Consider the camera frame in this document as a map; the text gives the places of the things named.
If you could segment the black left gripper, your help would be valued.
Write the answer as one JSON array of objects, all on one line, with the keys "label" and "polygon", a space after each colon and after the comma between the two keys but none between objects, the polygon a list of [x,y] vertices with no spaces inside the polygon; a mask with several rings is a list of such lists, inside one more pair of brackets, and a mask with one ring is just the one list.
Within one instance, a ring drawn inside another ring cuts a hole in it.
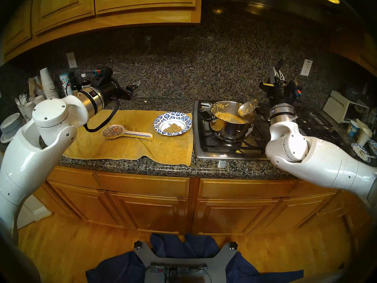
[{"label": "black left gripper", "polygon": [[122,73],[113,72],[111,80],[102,85],[104,105],[108,105],[110,102],[115,100],[131,101],[138,95],[141,81],[139,80],[122,87],[116,80],[114,80],[114,78],[118,78],[120,75],[122,75]]}]

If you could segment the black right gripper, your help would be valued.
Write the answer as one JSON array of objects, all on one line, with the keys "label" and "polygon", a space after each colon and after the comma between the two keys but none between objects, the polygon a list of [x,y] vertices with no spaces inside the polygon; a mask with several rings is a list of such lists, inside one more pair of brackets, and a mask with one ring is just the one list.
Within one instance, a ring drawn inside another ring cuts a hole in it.
[{"label": "black right gripper", "polygon": [[276,106],[281,103],[292,105],[290,86],[292,86],[292,80],[287,82],[281,69],[276,70],[275,67],[271,68],[270,84],[259,83],[259,88],[266,92],[269,106]]}]

